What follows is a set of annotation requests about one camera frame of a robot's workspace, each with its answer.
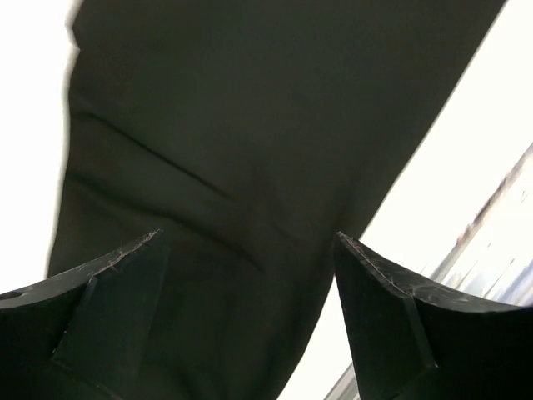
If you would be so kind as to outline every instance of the bright background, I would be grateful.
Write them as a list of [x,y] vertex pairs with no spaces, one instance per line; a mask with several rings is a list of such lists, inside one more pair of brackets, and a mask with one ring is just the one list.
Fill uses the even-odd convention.
[[[0,293],[44,276],[66,144],[73,0],[0,2]],[[533,141],[533,2],[509,0],[362,240],[436,265]],[[335,285],[280,400],[322,400],[349,365]]]

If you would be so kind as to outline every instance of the pant leg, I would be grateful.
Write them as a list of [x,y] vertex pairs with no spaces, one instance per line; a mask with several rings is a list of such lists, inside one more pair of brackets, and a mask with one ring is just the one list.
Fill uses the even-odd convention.
[[171,235],[139,400],[277,397],[502,3],[85,0],[50,274]]

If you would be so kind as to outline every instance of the dark trousers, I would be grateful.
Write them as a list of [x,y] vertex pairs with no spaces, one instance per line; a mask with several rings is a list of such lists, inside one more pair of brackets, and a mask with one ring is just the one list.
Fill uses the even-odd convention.
[[137,399],[278,396],[502,3],[85,0],[50,274],[171,236]]

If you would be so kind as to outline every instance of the blurred background object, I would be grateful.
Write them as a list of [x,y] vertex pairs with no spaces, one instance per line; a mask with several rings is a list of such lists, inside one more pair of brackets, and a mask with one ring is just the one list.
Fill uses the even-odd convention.
[[[69,60],[76,50],[67,29],[72,7],[74,0],[0,2],[0,241],[6,251],[0,266],[0,293],[37,282],[46,271],[66,155],[64,89]],[[383,257],[431,274],[530,146],[532,16],[531,0],[508,1],[425,141],[389,192],[361,238]],[[530,201],[531,196],[526,197],[522,212],[530,207]],[[516,230],[516,236],[525,243],[531,230],[522,235]],[[497,242],[499,248],[508,246],[504,237]],[[527,264],[531,254],[526,254],[527,247],[521,248],[524,251],[513,254],[513,262],[508,257],[512,248],[501,255],[504,265],[510,267],[496,285],[489,287],[494,278],[483,284],[466,279],[463,285],[488,288],[489,296],[507,285],[502,298],[509,303],[523,301],[518,297],[531,286],[533,272]],[[465,250],[461,259],[466,269],[475,262],[467,258],[469,253]],[[494,265],[502,264],[495,260]],[[515,276],[513,268],[522,275],[516,285],[509,286]],[[322,400],[350,362],[334,284],[306,354],[280,400]]]
[[533,302],[533,144],[427,277],[451,288],[518,306]]

